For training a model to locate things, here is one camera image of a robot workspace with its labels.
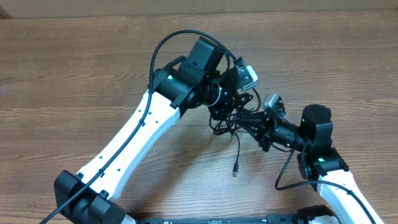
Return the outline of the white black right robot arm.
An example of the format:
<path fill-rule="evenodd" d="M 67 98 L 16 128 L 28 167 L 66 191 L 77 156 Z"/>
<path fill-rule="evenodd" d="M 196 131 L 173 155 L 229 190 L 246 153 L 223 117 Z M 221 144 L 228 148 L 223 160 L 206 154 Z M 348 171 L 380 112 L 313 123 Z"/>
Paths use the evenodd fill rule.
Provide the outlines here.
<path fill-rule="evenodd" d="M 288 122 L 284 115 L 284 107 L 276 104 L 263 112 L 244 111 L 237 123 L 264 151 L 276 143 L 297 157 L 303 181 L 285 187 L 276 183 L 277 190 L 309 185 L 327 203 L 299 210 L 297 223 L 382 223 L 361 193 L 349 166 L 332 146 L 330 109 L 322 105 L 306 106 L 299 126 Z"/>

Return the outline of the black USB cable blue plug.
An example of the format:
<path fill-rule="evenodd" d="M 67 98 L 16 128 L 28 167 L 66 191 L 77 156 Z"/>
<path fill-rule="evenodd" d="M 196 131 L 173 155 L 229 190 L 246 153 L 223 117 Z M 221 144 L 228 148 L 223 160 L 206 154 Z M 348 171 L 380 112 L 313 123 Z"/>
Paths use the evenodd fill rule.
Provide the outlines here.
<path fill-rule="evenodd" d="M 230 133 L 233 137 L 235 136 L 238 142 L 238 151 L 236 155 L 236 160 L 233 167 L 233 177 L 236 177 L 239 170 L 239 156 L 241 152 L 241 141 L 237 134 L 237 130 L 241 129 L 240 125 L 242 115 L 244 113 L 251 114 L 251 110 L 247 110 L 244 107 L 254 98 L 253 95 L 249 93 L 242 93 L 239 99 L 242 103 L 238 105 L 232 112 L 228 113 L 225 118 L 214 119 L 213 116 L 209 118 L 209 127 L 213 130 L 215 136 L 220 136 L 226 133 Z"/>

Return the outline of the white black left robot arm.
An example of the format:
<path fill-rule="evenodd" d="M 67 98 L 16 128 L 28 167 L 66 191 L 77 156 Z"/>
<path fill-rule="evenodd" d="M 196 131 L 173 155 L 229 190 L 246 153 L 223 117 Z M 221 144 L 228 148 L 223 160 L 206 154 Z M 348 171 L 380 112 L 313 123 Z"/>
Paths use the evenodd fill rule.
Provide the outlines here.
<path fill-rule="evenodd" d="M 117 202 L 150 148 L 186 112 L 207 106 L 223 119 L 242 101 L 240 91 L 258 77 L 242 58 L 201 34 L 188 56 L 150 70 L 139 106 L 110 143 L 76 174 L 63 171 L 54 183 L 57 213 L 73 223 L 133 223 Z"/>

